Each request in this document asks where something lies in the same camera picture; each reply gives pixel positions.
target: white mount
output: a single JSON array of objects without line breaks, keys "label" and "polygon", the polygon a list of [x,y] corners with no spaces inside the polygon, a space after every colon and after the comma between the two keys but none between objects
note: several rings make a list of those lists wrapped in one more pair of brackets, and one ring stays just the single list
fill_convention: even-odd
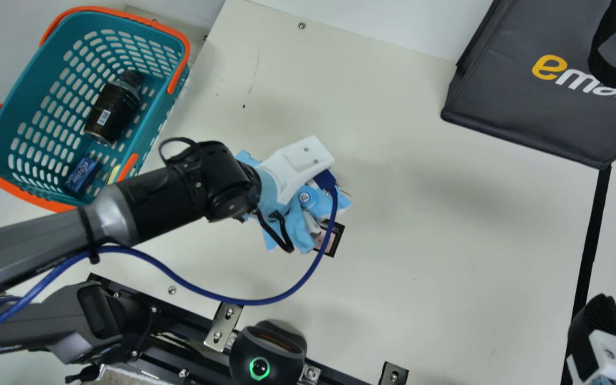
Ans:
[{"label": "white mount", "polygon": [[279,149],[256,168],[266,171],[277,185],[277,203],[289,204],[306,182],[334,164],[334,157],[313,136]]}]

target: bottle cap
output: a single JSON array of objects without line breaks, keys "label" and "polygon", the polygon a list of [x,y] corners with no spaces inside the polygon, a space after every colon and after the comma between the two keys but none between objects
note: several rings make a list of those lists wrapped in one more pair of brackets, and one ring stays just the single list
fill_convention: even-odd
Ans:
[{"label": "bottle cap", "polygon": [[139,89],[139,87],[142,85],[143,78],[138,72],[126,70],[120,74],[120,80],[124,81],[125,83],[128,83],[134,88]]}]

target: emart logo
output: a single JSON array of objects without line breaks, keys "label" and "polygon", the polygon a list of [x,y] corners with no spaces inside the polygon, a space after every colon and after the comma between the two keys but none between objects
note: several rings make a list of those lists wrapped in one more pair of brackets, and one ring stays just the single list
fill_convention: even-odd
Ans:
[{"label": "emart logo", "polygon": [[616,97],[616,88],[601,86],[596,77],[576,69],[567,69],[567,61],[559,56],[544,55],[531,68],[531,73],[539,79],[555,80],[559,86],[566,85],[571,90],[581,90],[584,93],[594,93],[600,96]]}]

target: small box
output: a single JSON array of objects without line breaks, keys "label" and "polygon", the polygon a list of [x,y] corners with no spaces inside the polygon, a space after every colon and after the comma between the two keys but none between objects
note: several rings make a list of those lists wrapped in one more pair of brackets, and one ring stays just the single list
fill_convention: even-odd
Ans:
[{"label": "small box", "polygon": [[82,158],[75,166],[75,170],[68,176],[65,183],[66,188],[74,193],[83,194],[99,170],[101,170],[101,165],[98,161],[87,157]]}]

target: bag handle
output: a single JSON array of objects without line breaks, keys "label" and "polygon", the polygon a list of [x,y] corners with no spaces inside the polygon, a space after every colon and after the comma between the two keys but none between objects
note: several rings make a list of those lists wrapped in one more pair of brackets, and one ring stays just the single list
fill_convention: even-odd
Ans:
[{"label": "bag handle", "polygon": [[616,67],[610,64],[600,54],[599,48],[611,36],[616,33],[616,0],[611,0],[610,6],[605,11],[596,34],[591,44],[589,54],[589,69],[601,83],[608,87],[616,88]]}]

